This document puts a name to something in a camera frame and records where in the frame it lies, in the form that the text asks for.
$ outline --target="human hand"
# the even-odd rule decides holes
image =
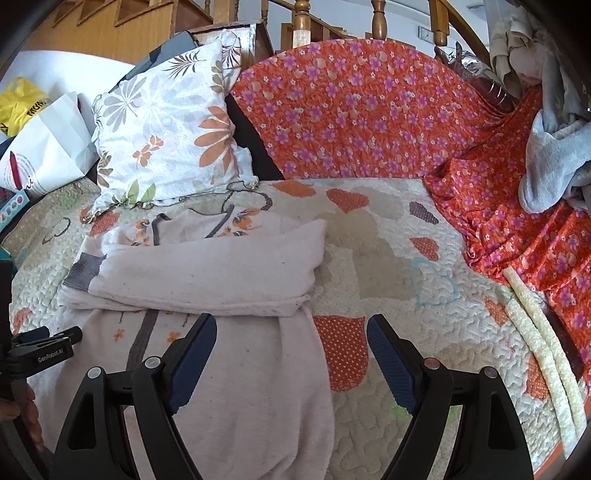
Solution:
[[[39,410],[35,405],[35,392],[27,385],[27,406],[25,407],[25,418],[29,423],[29,435],[35,444],[35,448],[42,452],[44,449],[41,424],[39,423]],[[0,398],[0,421],[12,421],[21,415],[18,404]]]

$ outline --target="white paper bag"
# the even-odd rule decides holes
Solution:
[[[32,199],[86,175],[98,155],[78,110],[76,92],[62,95],[31,118],[0,159],[0,187],[16,192],[10,152],[16,155],[22,186]]]

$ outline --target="finger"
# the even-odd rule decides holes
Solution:
[[[27,400],[35,400],[35,391],[27,384]]]
[[[38,423],[39,422],[39,410],[37,408],[37,406],[35,405],[34,402],[32,402],[31,400],[29,400],[27,402],[27,420],[29,421],[29,423],[33,424],[33,423]]]
[[[14,420],[21,414],[21,409],[14,402],[0,398],[0,421]]]
[[[43,443],[43,434],[41,432],[41,425],[38,423],[34,423],[29,427],[29,435],[31,435],[31,440],[37,445]]]

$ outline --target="quilted bedspread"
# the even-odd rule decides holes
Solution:
[[[117,209],[84,225],[81,213],[97,195],[90,181],[74,182],[29,210],[7,236],[3,246],[19,267],[12,286],[13,330],[41,325],[51,330],[60,314],[55,295],[83,237],[118,222],[151,220],[162,212],[172,217],[188,207],[218,214],[228,203],[301,220],[323,218],[328,221],[326,250],[311,309],[335,408],[335,449],[327,480],[380,478],[410,423],[368,349],[365,319],[375,313],[382,313],[424,356],[449,368],[494,366],[521,419],[534,470],[555,450],[560,436],[554,408],[538,364],[505,315],[509,292],[466,265],[462,236],[438,213],[421,181],[267,182],[257,192],[190,198],[153,210]],[[256,225],[237,221],[234,227],[236,234],[247,235]],[[457,407],[450,410],[432,478],[445,472],[459,413]]]

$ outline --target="floral pillowcase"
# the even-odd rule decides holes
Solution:
[[[224,31],[95,99],[101,194],[87,221],[116,205],[256,188],[250,152],[233,139],[224,100],[239,65],[239,40]]]

